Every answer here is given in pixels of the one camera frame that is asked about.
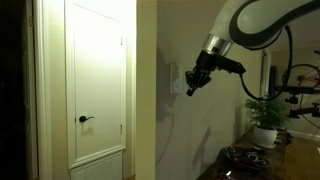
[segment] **beige wall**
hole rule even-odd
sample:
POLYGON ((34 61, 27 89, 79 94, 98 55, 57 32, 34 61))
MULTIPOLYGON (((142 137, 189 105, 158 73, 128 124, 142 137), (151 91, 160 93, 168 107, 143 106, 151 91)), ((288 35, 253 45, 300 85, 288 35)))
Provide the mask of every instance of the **beige wall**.
MULTIPOLYGON (((293 64, 312 64, 315 66, 318 66, 320 64, 319 61, 319 55, 316 55, 313 53, 313 50, 319 49, 319 46, 313 47, 313 48, 303 48, 303 49, 295 49, 293 51, 293 64)), ((283 72, 287 68, 288 63, 288 51, 277 51, 273 52, 272 54, 272 65, 277 66, 278 69, 278 78, 277 78, 277 84, 282 84, 281 82, 281 76, 283 72)), ((292 71, 292 77, 295 77, 295 75, 299 75, 302 72, 302 69, 297 69, 292 71)), ((290 98, 291 95, 289 93, 283 93, 281 96, 282 99, 290 98)), ((302 107, 312 107, 312 103, 319 103, 320 97, 319 95, 304 95, 302 107)), ((319 118, 312 117, 310 114, 305 115, 309 120, 311 120, 313 123, 320 126, 319 118)), ((311 134, 311 135, 320 135, 319 129, 311 125, 309 122, 307 122, 303 117, 300 117, 300 119, 292 119, 292 122, 287 123, 288 130, 296 131, 300 133, 305 134, 311 134)))
POLYGON ((136 179, 155 179, 157 1, 137 1, 136 179))
MULTIPOLYGON (((248 124, 242 111, 247 96, 236 74, 213 72, 193 97, 183 80, 183 93, 170 94, 170 63, 192 70, 223 3, 158 2, 156 179, 196 179, 248 124)), ((261 51, 234 46, 228 57, 244 65, 245 82, 258 95, 261 51)))

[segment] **light switch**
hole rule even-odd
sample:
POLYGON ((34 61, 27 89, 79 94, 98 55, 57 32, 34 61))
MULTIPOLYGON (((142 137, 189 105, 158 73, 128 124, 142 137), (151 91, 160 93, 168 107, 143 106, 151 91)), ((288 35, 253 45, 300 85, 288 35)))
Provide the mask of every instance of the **light switch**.
POLYGON ((182 67, 176 64, 171 64, 171 79, 170 79, 170 93, 182 93, 182 67))

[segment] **white pot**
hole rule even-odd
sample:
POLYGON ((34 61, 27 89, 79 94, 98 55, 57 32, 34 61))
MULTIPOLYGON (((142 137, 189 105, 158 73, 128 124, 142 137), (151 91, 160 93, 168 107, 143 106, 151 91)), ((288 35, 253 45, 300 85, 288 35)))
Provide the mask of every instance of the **white pot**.
POLYGON ((278 131, 273 129, 262 129, 258 126, 254 126, 253 135, 254 135, 254 143, 263 148, 272 149, 276 145, 274 141, 277 138, 278 131))

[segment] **doorway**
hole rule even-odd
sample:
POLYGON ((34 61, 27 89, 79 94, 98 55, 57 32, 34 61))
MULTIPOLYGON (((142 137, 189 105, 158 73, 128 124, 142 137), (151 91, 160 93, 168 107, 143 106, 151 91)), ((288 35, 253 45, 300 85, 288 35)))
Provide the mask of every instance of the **doorway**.
POLYGON ((30 117, 30 109, 35 111, 35 107, 30 106, 29 100, 26 101, 29 99, 26 93, 29 92, 26 90, 29 84, 26 84, 26 79, 29 81, 30 78, 26 78, 26 71, 29 69, 23 63, 28 59, 24 58, 26 46, 23 45, 23 39, 27 39, 23 34, 25 9, 25 0, 5 0, 0 5, 1 179, 27 180, 33 176, 29 163, 32 158, 28 139, 30 123, 27 123, 27 119, 30 117))

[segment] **dark doorway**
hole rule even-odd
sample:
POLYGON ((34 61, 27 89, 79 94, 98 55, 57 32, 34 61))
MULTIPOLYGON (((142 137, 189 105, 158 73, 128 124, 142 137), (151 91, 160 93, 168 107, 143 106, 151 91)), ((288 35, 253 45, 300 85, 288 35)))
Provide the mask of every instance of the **dark doorway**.
POLYGON ((0 3, 0 179, 27 179, 22 71, 24 1, 0 3))

